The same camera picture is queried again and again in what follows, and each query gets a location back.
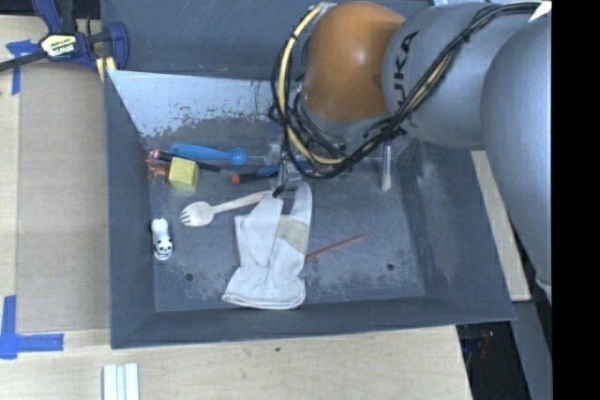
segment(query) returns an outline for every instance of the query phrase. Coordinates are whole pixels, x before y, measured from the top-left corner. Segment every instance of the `white plastic fork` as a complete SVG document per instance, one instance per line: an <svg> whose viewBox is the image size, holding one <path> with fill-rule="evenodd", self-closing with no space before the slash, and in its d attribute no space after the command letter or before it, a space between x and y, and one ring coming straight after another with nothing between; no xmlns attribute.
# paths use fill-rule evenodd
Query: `white plastic fork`
<svg viewBox="0 0 600 400"><path fill-rule="evenodd" d="M205 201L196 201L181 211L179 219L186 227L203 227L213 221L215 214L258 203L269 194L271 190L264 190L215 206Z"/></svg>

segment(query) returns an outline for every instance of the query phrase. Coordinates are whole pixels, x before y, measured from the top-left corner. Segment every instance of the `red stick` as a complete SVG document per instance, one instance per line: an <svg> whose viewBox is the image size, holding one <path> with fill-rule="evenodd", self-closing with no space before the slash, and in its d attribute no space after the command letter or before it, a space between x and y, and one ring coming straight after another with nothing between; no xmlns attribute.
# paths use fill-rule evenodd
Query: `red stick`
<svg viewBox="0 0 600 400"><path fill-rule="evenodd" d="M339 246L343 246L345 244L349 244L350 242L354 242L355 240L362 239L363 237L367 237L367 235L368 235L368 233L361 233L360 235L356 235L355 237L352 237L351 239L344 240L342 242L338 242L337 244L329 245L326 248L322 248L321 250L317 250L316 252L312 252L305 257L304 261L307 261L308 259L312 259L313 257L316 257L318 255L324 254L325 252L329 252L329 250L333 250L334 248L338 248Z"/></svg>

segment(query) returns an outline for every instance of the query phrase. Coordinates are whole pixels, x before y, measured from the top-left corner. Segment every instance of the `yellow label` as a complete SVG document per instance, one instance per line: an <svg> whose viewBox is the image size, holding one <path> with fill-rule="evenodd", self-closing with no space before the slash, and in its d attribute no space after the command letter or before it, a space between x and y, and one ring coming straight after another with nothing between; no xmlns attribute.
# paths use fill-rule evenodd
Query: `yellow label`
<svg viewBox="0 0 600 400"><path fill-rule="evenodd" d="M41 43L41 48L52 57L60 57L74 52L76 43L74 36L49 36Z"/></svg>

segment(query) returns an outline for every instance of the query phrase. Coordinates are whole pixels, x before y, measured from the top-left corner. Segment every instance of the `yellow block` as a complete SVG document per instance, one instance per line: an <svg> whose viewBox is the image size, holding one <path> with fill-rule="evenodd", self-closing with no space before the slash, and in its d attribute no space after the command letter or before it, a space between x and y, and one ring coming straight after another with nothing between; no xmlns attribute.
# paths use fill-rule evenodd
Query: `yellow block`
<svg viewBox="0 0 600 400"><path fill-rule="evenodd" d="M193 160L174 157L171 161L171 170L169 171L169 184L175 188L193 192L198 186L200 177L200 168Z"/></svg>

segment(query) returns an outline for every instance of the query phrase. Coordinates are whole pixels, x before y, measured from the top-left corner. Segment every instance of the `blue tape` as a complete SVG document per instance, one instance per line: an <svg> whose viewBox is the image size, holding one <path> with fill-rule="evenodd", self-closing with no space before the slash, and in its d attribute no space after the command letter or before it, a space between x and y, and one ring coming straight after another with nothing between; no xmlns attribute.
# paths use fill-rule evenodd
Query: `blue tape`
<svg viewBox="0 0 600 400"><path fill-rule="evenodd" d="M38 44L31 40L9 42L7 44L7 49L15 58L28 53L39 52L41 50ZM12 94L16 96L19 92L21 92L21 68L15 67L12 70Z"/></svg>
<svg viewBox="0 0 600 400"><path fill-rule="evenodd" d="M4 298L2 329L0 330L0 359L14 360L21 352L62 351L64 333L37 333L20 335L15 333L17 296Z"/></svg>

